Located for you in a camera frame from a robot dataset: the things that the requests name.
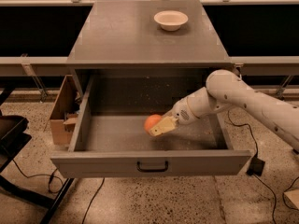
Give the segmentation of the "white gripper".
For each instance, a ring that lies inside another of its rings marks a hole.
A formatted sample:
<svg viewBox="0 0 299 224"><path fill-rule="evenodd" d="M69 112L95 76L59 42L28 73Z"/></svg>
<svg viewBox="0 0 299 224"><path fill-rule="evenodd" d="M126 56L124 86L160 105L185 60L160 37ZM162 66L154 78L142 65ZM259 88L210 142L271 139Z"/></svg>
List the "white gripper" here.
<svg viewBox="0 0 299 224"><path fill-rule="evenodd" d="M175 130L177 123L187 125L195 121L197 121L197 117L189 108L187 99L182 98L173 105L172 109L163 114L162 119L149 130L149 134L158 136Z"/></svg>

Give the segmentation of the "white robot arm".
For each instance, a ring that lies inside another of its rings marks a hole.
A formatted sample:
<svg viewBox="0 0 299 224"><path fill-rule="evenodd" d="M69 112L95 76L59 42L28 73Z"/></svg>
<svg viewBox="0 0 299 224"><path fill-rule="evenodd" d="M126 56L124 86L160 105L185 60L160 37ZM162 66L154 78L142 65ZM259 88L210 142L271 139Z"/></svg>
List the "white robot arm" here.
<svg viewBox="0 0 299 224"><path fill-rule="evenodd" d="M227 70L212 72L205 87L177 101L164 115L148 117L144 129L151 136L158 136L175 130L179 125L218 114L232 105L248 112L299 151L299 107L254 90Z"/></svg>

